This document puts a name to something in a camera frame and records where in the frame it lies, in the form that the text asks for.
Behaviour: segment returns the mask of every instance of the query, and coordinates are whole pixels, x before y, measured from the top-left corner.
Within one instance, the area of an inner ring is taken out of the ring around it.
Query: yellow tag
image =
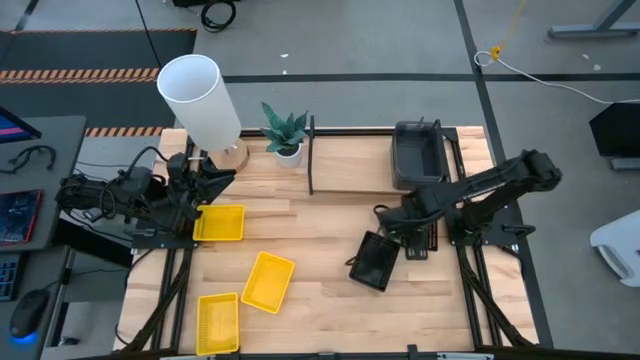
[[[496,61],[500,58],[500,51],[502,51],[502,47],[494,46],[491,48],[491,58],[493,61]]]

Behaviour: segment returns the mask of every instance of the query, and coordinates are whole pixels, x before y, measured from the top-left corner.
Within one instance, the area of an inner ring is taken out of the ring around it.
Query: yellow basket
[[[239,241],[244,232],[244,205],[200,205],[193,227],[195,241]]]
[[[238,294],[198,298],[196,354],[232,353],[240,348]]]
[[[260,252],[242,293],[242,302],[277,314],[295,266],[293,261]]]

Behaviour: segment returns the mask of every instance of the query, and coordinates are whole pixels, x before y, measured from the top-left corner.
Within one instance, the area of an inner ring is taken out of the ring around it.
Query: potted plant
[[[267,151],[276,154],[278,165],[282,167],[296,167],[302,161],[302,142],[305,137],[304,129],[307,126],[307,113],[294,120],[293,113],[287,120],[282,120],[273,111],[271,106],[262,103],[262,110],[269,119],[270,129],[262,128],[262,133],[271,144]]]

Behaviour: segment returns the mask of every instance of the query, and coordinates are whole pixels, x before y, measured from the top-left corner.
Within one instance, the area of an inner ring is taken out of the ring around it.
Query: computer mouse
[[[25,294],[11,315],[9,323],[11,336],[20,339],[35,332],[48,302],[49,290],[32,290]]]

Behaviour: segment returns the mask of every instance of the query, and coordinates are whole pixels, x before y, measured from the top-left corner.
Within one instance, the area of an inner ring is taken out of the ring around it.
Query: computer screen
[[[40,138],[40,132],[0,106],[0,144]]]

